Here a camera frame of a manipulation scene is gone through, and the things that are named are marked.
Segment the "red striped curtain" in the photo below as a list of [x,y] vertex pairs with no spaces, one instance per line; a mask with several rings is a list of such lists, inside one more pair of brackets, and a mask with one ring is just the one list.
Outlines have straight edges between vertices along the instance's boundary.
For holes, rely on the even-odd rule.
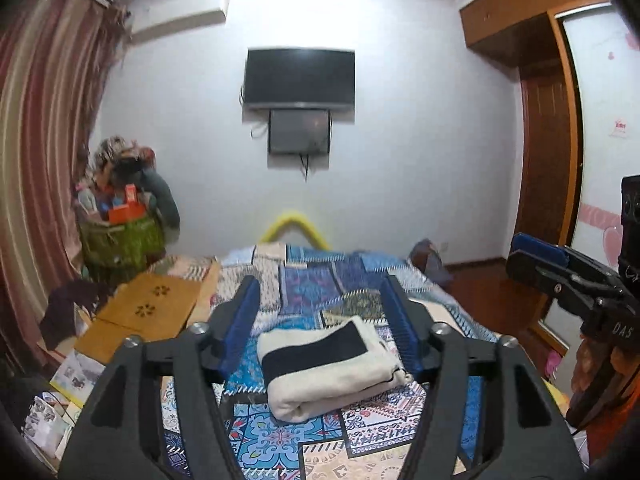
[[48,296],[79,273],[75,186],[125,21],[117,4],[23,0],[1,27],[2,320],[37,362]]

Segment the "brown wooden wardrobe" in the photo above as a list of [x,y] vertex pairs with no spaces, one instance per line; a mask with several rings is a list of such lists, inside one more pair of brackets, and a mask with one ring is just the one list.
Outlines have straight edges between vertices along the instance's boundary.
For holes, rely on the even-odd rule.
[[573,234],[582,133],[570,52],[558,16],[606,0],[464,0],[472,51],[514,68],[523,107],[523,161],[514,230],[565,245]]

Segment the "grey backpack on floor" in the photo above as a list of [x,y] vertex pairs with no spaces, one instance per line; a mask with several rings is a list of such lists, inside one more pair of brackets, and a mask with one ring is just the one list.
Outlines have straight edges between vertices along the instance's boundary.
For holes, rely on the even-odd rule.
[[440,287],[445,287],[452,281],[452,275],[442,263],[435,244],[428,238],[414,245],[409,260],[415,268]]

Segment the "small black wall monitor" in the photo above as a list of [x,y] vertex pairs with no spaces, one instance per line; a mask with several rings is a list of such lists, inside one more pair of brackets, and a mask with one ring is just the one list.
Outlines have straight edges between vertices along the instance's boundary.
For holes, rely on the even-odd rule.
[[331,115],[327,110],[272,110],[268,122],[271,155],[329,154]]

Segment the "black and white striped sweater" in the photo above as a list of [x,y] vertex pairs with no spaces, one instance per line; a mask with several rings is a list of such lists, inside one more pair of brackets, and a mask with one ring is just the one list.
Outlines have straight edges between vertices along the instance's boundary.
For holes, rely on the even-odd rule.
[[353,316],[323,330],[275,328],[257,339],[272,416],[299,424],[412,381],[375,327]]

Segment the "yellow foam headboard arch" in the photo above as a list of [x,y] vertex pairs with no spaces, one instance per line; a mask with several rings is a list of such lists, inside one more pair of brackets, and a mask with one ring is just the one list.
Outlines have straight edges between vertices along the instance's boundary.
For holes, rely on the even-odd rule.
[[266,232],[260,238],[261,243],[273,243],[285,232],[297,230],[308,240],[313,248],[330,250],[328,241],[321,235],[316,226],[308,219],[306,214],[296,210],[287,210],[270,224]]

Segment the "green fabric storage basket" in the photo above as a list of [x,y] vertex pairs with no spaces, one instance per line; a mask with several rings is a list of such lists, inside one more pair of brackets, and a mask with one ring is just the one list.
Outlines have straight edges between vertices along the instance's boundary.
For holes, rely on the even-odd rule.
[[85,263],[107,269],[146,269],[165,253],[160,222],[144,216],[122,224],[81,222],[79,234]]

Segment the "white sliding wardrobe door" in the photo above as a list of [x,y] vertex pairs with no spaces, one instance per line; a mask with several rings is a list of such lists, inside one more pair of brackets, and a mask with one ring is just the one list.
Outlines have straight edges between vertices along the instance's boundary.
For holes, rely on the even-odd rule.
[[570,247],[616,269],[620,185],[639,173],[639,40],[610,4],[558,18],[582,112],[582,184]]

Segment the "large black wall television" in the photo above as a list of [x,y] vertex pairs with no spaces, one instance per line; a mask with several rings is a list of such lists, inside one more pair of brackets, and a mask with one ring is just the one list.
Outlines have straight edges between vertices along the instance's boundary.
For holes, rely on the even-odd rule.
[[356,101],[352,51],[270,48],[247,51],[243,104],[255,110],[350,110]]

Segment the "blue patchwork bedspread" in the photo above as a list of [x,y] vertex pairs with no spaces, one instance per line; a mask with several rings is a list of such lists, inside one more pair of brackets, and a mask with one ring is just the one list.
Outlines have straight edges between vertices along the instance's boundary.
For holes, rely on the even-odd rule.
[[301,424],[279,422],[266,403],[256,352],[260,334],[274,328],[320,330],[359,316],[394,350],[378,291],[391,275],[435,320],[469,338],[496,338],[411,263],[374,252],[344,254],[271,243],[234,250],[221,260],[167,257],[152,269],[200,283],[194,320],[205,320],[210,310],[231,299],[247,275],[259,282],[260,307],[240,365],[214,388],[232,451],[247,479],[395,479],[427,393],[426,386],[408,380]]

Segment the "white wall air conditioner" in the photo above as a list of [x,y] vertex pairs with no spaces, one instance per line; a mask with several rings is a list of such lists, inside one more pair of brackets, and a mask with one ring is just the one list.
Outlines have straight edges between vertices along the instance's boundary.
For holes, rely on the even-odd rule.
[[145,3],[132,12],[130,41],[151,40],[226,21],[229,0],[162,0]]

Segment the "dark clothes pile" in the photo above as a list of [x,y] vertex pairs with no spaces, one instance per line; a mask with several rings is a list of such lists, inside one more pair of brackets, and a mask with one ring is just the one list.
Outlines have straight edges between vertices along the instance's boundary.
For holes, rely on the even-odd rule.
[[92,281],[70,281],[50,293],[43,319],[39,323],[44,345],[54,350],[61,342],[78,336],[76,312],[96,315],[110,298],[110,288]]

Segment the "dark green plush toy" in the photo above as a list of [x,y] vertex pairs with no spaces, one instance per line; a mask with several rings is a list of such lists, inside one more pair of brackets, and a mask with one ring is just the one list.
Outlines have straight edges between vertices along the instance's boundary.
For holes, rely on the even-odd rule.
[[153,196],[155,209],[163,225],[171,230],[180,229],[178,207],[166,181],[154,169],[145,169],[141,173],[141,186],[144,192]]

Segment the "wooden folding lap table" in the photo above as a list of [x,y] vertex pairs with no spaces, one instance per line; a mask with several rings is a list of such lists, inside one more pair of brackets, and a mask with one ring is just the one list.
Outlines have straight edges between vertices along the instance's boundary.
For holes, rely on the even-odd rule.
[[131,335],[144,342],[178,335],[188,320],[201,283],[144,272],[122,287],[99,310],[74,349],[104,365]]

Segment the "orange red box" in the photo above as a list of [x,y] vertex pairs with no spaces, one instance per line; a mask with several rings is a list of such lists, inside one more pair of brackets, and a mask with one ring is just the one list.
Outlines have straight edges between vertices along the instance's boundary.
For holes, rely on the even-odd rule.
[[146,208],[142,203],[126,203],[114,206],[108,211],[108,222],[111,224],[123,224],[143,218]]

